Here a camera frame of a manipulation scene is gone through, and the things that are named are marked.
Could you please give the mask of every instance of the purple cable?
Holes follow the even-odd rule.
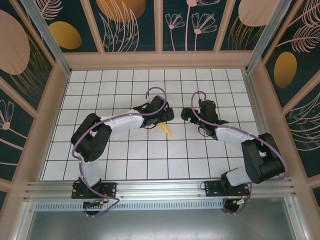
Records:
[[[194,104],[193,104],[193,102],[194,102],[194,97],[195,97],[196,94],[203,94],[203,95],[204,95],[204,100],[207,99],[207,95],[206,95],[206,93],[203,92],[203,91],[196,91],[195,93],[192,94],[192,97],[191,97],[191,110],[192,110],[193,114],[194,114],[201,122],[203,122],[203,123],[205,123],[205,124],[208,124],[208,125],[211,125],[211,126],[214,126],[214,127],[217,127],[217,128],[225,128],[225,129],[233,129],[233,130],[236,130],[236,131],[238,131],[238,132],[240,132],[240,133],[242,133],[242,134],[246,134],[247,136],[252,137],[252,138],[258,140],[259,142],[263,143],[263,144],[266,145],[272,152],[274,152],[274,154],[277,155],[277,157],[280,159],[280,161],[281,161],[281,163],[282,163],[282,165],[283,165],[283,167],[284,167],[284,174],[283,174],[283,176],[282,176],[282,177],[279,177],[279,178],[275,178],[275,179],[270,179],[270,181],[280,181],[280,180],[285,179],[285,178],[288,176],[288,165],[287,165],[287,163],[285,162],[284,158],[281,156],[281,154],[280,154],[273,146],[271,146],[269,143],[267,143],[267,142],[264,141],[263,139],[259,138],[258,136],[255,136],[255,135],[253,135],[253,134],[251,134],[251,133],[249,133],[249,132],[246,132],[246,131],[244,131],[244,130],[242,130],[242,129],[239,129],[239,128],[237,128],[237,127],[234,127],[234,126],[214,124],[214,123],[211,123],[211,122],[208,122],[208,121],[202,119],[202,118],[196,113],[195,108],[194,108]],[[251,191],[252,191],[252,183],[250,183],[249,198],[250,198],[250,196],[251,196]],[[222,206],[223,206],[223,211],[224,211],[225,213],[233,213],[233,212],[231,212],[231,211],[229,211],[228,209],[225,208],[225,204],[226,204],[226,201],[227,201],[227,200],[228,200],[228,198],[225,198],[225,199],[223,200],[223,205],[222,205]],[[238,211],[238,213],[241,213],[241,212],[243,211],[243,209],[245,208],[245,205]]]
[[[74,145],[74,147],[73,147],[73,149],[72,149],[71,154],[72,154],[72,156],[73,156],[75,159],[78,159],[78,160],[79,160],[79,170],[80,170],[80,176],[81,176],[80,178],[81,178],[81,180],[83,181],[83,183],[85,184],[85,186],[86,186],[91,192],[93,192],[94,194],[102,197],[103,199],[116,200],[116,202],[113,203],[111,206],[109,206],[106,210],[100,211],[100,212],[98,212],[98,213],[95,214],[95,215],[89,215],[89,214],[87,214],[87,209],[88,209],[89,207],[91,207],[93,204],[88,205],[88,206],[84,209],[84,213],[85,213],[85,215],[86,215],[87,217],[92,217],[92,218],[94,218],[94,217],[98,217],[98,216],[101,216],[101,215],[105,214],[105,213],[108,212],[113,206],[115,206],[115,205],[120,201],[120,199],[119,199],[119,198],[116,198],[116,197],[112,197],[112,196],[103,195],[103,194],[95,191],[94,189],[92,189],[92,187],[90,187],[90,185],[88,184],[88,182],[87,182],[87,180],[86,180],[86,178],[85,178],[85,176],[84,176],[84,171],[83,171],[83,168],[82,168],[81,158],[75,154],[78,145],[80,144],[80,142],[85,138],[85,136],[86,136],[88,133],[90,133],[95,127],[97,127],[97,126],[99,126],[99,125],[101,125],[101,124],[103,124],[103,123],[110,122],[110,121],[113,121],[113,120],[116,120],[116,119],[119,119],[119,118],[123,118],[123,117],[127,117],[127,116],[130,116],[130,117],[131,117],[131,116],[151,116],[151,115],[154,115],[154,114],[159,113],[162,109],[165,108],[165,106],[166,106],[166,104],[167,104],[167,94],[166,94],[166,92],[165,92],[162,88],[157,87],[157,86],[154,86],[154,87],[151,87],[151,88],[148,89],[148,91],[147,91],[146,94],[145,94],[145,99],[148,99],[149,92],[150,92],[152,89],[159,89],[159,90],[162,91],[163,94],[164,94],[164,102],[163,102],[162,106],[161,106],[158,110],[156,110],[156,111],[154,111],[154,112],[151,112],[151,113],[125,113],[125,114],[117,115],[117,116],[110,117],[110,118],[107,118],[107,119],[105,119],[105,120],[99,121],[99,122],[97,122],[96,124],[94,124],[93,126],[91,126],[87,131],[85,131],[85,133],[84,133],[84,134],[79,138],[79,140],[75,143],[75,145]]]

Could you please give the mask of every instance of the purple wire loop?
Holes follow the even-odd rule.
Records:
[[[111,206],[109,206],[106,210],[100,211],[100,212],[98,212],[98,213],[95,214],[95,215],[88,215],[87,209],[88,209],[90,206],[92,206],[92,205],[88,205],[88,206],[84,209],[84,213],[85,213],[85,215],[86,215],[87,217],[92,217],[92,218],[94,218],[94,217],[99,217],[99,216],[105,214],[105,213],[108,212],[113,206],[115,206],[115,205],[120,201],[120,199],[119,199],[119,198],[116,198],[116,197],[112,197],[112,196],[105,196],[105,195],[103,195],[103,194],[95,191],[94,189],[92,189],[92,187],[90,187],[90,185],[88,184],[88,182],[87,182],[87,180],[86,180],[86,178],[85,178],[85,176],[84,176],[84,171],[83,171],[83,166],[82,166],[82,160],[81,160],[81,158],[80,158],[79,156],[77,156],[77,155],[75,154],[78,145],[79,145],[80,142],[85,138],[85,136],[86,136],[88,133],[90,133],[95,127],[97,127],[97,126],[99,126],[99,125],[101,125],[101,124],[104,124],[104,123],[106,123],[106,122],[110,122],[110,121],[113,121],[113,120],[116,120],[116,119],[119,119],[119,118],[123,118],[123,117],[128,117],[128,116],[129,116],[129,117],[131,117],[131,116],[151,116],[151,115],[155,115],[155,114],[159,113],[162,109],[164,109],[164,108],[166,107],[166,104],[167,104],[167,94],[166,94],[166,92],[165,92],[161,87],[154,86],[154,87],[151,87],[151,88],[148,89],[148,91],[147,91],[146,94],[145,94],[145,97],[146,97],[146,98],[149,96],[149,92],[150,92],[152,89],[159,89],[159,90],[162,91],[163,94],[164,94],[164,102],[163,102],[162,106],[161,106],[158,110],[156,110],[156,111],[154,111],[154,112],[151,112],[151,113],[124,113],[124,114],[120,114],[120,115],[117,115],[117,116],[109,117],[109,118],[107,118],[107,119],[105,119],[105,120],[102,120],[102,121],[99,121],[99,122],[97,122],[96,124],[94,124],[93,126],[91,126],[87,131],[84,132],[84,134],[83,134],[83,135],[79,138],[79,140],[75,143],[75,145],[74,145],[74,147],[73,147],[73,149],[72,149],[71,155],[72,155],[75,159],[79,160],[80,178],[81,178],[81,180],[83,181],[83,183],[85,184],[85,186],[86,186],[92,193],[94,193],[94,194],[102,197],[103,199],[116,200],[116,202],[113,203]]]
[[[246,131],[244,131],[244,130],[242,130],[242,129],[239,129],[239,128],[237,128],[237,127],[231,126],[231,125],[219,125],[219,124],[214,124],[214,123],[211,123],[211,122],[208,122],[208,121],[202,119],[202,118],[196,113],[195,108],[194,108],[194,104],[193,104],[193,102],[194,102],[194,97],[195,97],[196,94],[203,94],[203,95],[204,95],[204,100],[207,99],[207,95],[206,95],[206,93],[203,92],[203,91],[196,91],[196,92],[194,92],[194,93],[192,94],[192,97],[191,97],[191,110],[192,110],[193,114],[196,116],[197,119],[199,119],[201,122],[203,122],[203,123],[205,123],[205,124],[208,124],[208,125],[211,125],[211,126],[214,126],[214,127],[217,127],[217,128],[225,128],[225,129],[233,129],[233,130],[236,130],[236,131],[238,131],[238,132],[240,132],[240,133],[242,133],[242,134],[246,134],[247,136],[252,137],[252,138],[258,140],[259,142],[263,143],[263,144],[266,145],[272,152],[274,152],[274,154],[277,155],[277,157],[280,159],[280,161],[281,161],[281,163],[283,164],[283,167],[284,167],[284,174],[283,174],[282,177],[274,178],[274,179],[269,179],[269,181],[280,181],[280,180],[285,179],[285,178],[288,176],[288,165],[287,165],[286,161],[284,160],[284,158],[281,156],[281,154],[280,154],[273,146],[271,146],[269,143],[267,143],[267,142],[264,141],[263,139],[259,138],[259,137],[256,136],[256,135],[253,135],[253,134],[251,134],[251,133],[249,133],[249,132],[246,132]],[[252,182],[250,182],[249,184],[250,184],[250,193],[249,193],[249,196],[248,196],[248,197],[250,198],[250,197],[251,197],[251,192],[252,192]],[[228,198],[225,198],[225,199],[223,200],[222,209],[223,209],[223,211],[224,211],[226,214],[227,214],[227,213],[232,213],[232,214],[233,214],[233,212],[231,212],[230,210],[228,210],[228,209],[225,208],[225,204],[226,204],[226,201],[227,201],[227,200],[228,200]],[[241,213],[241,212],[244,210],[245,206],[246,206],[246,204],[245,204],[239,211],[237,211],[237,213]]]

